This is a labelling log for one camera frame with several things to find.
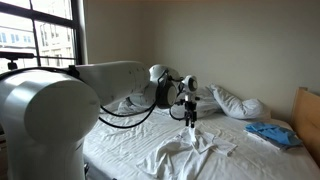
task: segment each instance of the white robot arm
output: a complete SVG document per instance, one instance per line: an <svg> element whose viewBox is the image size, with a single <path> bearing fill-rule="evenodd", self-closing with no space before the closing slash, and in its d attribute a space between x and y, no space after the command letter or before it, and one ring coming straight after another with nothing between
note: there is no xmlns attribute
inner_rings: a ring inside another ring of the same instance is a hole
<svg viewBox="0 0 320 180"><path fill-rule="evenodd" d="M84 180L83 139L100 106L130 96L141 106L168 108L177 94L169 77L180 78L173 69L154 66L149 72L132 61L1 74L0 123L8 143L9 179ZM156 82L164 87L161 92Z"/></svg>

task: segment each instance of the cable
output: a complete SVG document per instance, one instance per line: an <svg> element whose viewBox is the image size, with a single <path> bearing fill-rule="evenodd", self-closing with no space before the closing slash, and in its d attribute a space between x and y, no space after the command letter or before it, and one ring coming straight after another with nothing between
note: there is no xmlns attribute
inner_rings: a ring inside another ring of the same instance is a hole
<svg viewBox="0 0 320 180"><path fill-rule="evenodd" d="M168 80L173 81L173 82L181 82L181 81L183 81L183 79L184 79L183 77L180 77L179 79L173 79L172 76L168 77Z"/></svg>
<svg viewBox="0 0 320 180"><path fill-rule="evenodd" d="M111 127L114 127L114 128L119 128L119 129L129 129L129 128L133 128L133 127L136 127L138 125L140 125L141 123L143 123L145 120L147 120L149 118L149 116L151 115L151 113L153 112L154 108L156 106L152 106L152 110L149 111L149 113L147 114L146 117L144 117L141 121L139 121L138 123L136 124L133 124L133 125L130 125L130 126L119 126L119 125L115 125L115 124L111 124L109 122L107 122L106 120L102 119L101 117L99 117L99 120L102 121L103 123L111 126Z"/></svg>
<svg viewBox="0 0 320 180"><path fill-rule="evenodd" d="M158 80L157 80L158 85L160 85L160 79L161 79L165 74L167 74L167 73L168 73L168 70L167 70L167 69L163 71L163 73L161 74L161 76L160 76L160 77L158 78ZM136 126L140 125L140 124L143 123L145 120L147 120L148 117L149 117L149 116L151 115L151 113L153 112L154 108L155 108L156 105L157 105L157 102L158 102L158 100L159 100L159 97L160 97L160 95L161 95L161 92L163 91L163 88L164 88L164 86L166 85L166 82L167 82L167 79L165 79L165 82L163 83L163 87L161 88L161 90L160 90L160 91L157 91L156 100L155 100L155 102L152 104L152 106L151 106L150 108L148 108L148 109L150 109L150 111L149 111L149 113L147 114L147 116L145 116L145 117L144 117L141 121L139 121L138 123L133 124L133 125L130 125L130 126L119 126L119 125L111 124L111 123L107 122L106 120L104 120L104 119L101 118L101 117L99 117L99 120L100 120L101 122L103 122L103 123L111 126L111 127L119 128L119 129L129 129L129 128L133 128L133 127L136 127ZM120 117L120 116L122 116L122 117L128 117L128 116L126 116L126 115L123 116L123 115L114 114L114 113L109 113L109 114L111 114L111 115L116 115L116 117Z"/></svg>
<svg viewBox="0 0 320 180"><path fill-rule="evenodd" d="M152 106L153 106L153 104L152 104L150 107L148 107L147 109L145 109L145 110L143 110L143 111L141 111L141 112L136 112L136 113L132 113L132 114L115 114L115 113L107 110L107 109L104 108L103 106L100 106L100 108L101 108L104 112L106 112L106 113L108 113L108 114L110 114L110 115L112 115L112 116L116 116L116 117L130 117L130 116L135 116L135 115L139 115L139 114L146 113L146 112L148 112L148 111L150 111L150 110L152 109Z"/></svg>
<svg viewBox="0 0 320 180"><path fill-rule="evenodd" d="M179 88L179 92L177 93L177 97L178 97L178 96L182 93L182 91L183 91L183 83L180 82L180 84L178 85L178 88ZM184 120L184 119L186 118L186 116L183 116L182 118L177 118L177 117L175 117L175 116L172 114L171 109L172 109L172 107L170 107L170 109L169 109L169 114L170 114L170 116L172 117L172 119L181 121L181 120Z"/></svg>

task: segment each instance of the white wall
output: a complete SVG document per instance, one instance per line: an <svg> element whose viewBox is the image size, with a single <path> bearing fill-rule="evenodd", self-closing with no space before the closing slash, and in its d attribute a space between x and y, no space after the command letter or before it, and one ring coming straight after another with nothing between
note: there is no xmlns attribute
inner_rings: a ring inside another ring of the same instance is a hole
<svg viewBox="0 0 320 180"><path fill-rule="evenodd" d="M141 61L141 5L83 0L89 63Z"/></svg>
<svg viewBox="0 0 320 180"><path fill-rule="evenodd" d="M89 63L169 65L289 120L298 86L320 92L320 1L87 0Z"/></svg>

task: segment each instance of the crumpled cloth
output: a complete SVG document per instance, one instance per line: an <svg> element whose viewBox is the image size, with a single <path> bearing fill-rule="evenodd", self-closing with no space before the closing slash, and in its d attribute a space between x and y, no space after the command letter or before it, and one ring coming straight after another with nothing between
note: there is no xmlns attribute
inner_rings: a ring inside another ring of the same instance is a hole
<svg viewBox="0 0 320 180"><path fill-rule="evenodd" d="M186 127L162 142L136 166L156 179L193 180L201 172L209 150L229 156L236 147L213 134Z"/></svg>
<svg viewBox="0 0 320 180"><path fill-rule="evenodd" d="M258 133L288 146L297 146L302 144L302 141L296 137L296 133L294 131L278 125L255 122L248 124L245 128L249 132Z"/></svg>

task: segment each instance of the blue cloth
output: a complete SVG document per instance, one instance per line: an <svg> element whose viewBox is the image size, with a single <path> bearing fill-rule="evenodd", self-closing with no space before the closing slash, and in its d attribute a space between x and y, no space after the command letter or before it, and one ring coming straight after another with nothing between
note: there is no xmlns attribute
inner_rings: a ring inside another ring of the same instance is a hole
<svg viewBox="0 0 320 180"><path fill-rule="evenodd" d="M265 137L273 139L281 144L296 146L302 144L302 141L296 138L296 133L290 129L286 129L274 124L267 124L262 122L255 122L248 124L246 130L249 132L256 132Z"/></svg>

